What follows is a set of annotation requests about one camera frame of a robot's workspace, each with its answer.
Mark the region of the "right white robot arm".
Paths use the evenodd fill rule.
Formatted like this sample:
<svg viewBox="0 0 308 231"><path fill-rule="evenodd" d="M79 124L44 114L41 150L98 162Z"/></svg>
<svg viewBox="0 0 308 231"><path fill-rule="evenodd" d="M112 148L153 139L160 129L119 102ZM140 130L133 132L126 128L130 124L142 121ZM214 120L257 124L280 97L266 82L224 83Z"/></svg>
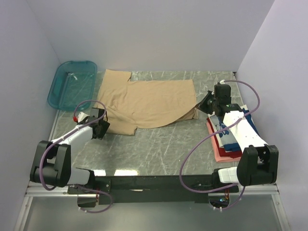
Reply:
<svg viewBox="0 0 308 231"><path fill-rule="evenodd" d="M272 184L276 182L279 150L275 145L267 144L249 124L242 108L231 102L231 87L222 80L213 91L202 99L197 109L217 116L220 130L228 131L236 139L242 151L236 167L218 170L221 183L237 183L242 186Z"/></svg>

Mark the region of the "beige t shirt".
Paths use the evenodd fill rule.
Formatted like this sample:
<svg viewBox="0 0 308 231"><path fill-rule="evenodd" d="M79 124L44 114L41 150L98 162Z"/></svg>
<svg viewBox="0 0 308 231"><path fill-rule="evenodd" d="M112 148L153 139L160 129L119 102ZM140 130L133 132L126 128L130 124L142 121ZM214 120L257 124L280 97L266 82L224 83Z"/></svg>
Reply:
<svg viewBox="0 0 308 231"><path fill-rule="evenodd" d="M131 72L106 70L97 100L106 107L107 132L134 135L136 129L198 119L193 80L132 81Z"/></svg>

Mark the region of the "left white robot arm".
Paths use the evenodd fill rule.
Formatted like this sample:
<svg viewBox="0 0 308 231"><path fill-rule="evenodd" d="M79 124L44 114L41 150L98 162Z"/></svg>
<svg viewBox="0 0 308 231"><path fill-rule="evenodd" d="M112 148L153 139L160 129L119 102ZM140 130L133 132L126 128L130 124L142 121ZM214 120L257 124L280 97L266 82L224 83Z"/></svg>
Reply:
<svg viewBox="0 0 308 231"><path fill-rule="evenodd" d="M51 188L67 185L95 185L93 170L73 167L73 155L92 139L102 139L110 123L106 111L92 108L90 114L83 112L74 117L77 125L67 134L52 141L40 141L30 170L30 181L44 180Z"/></svg>

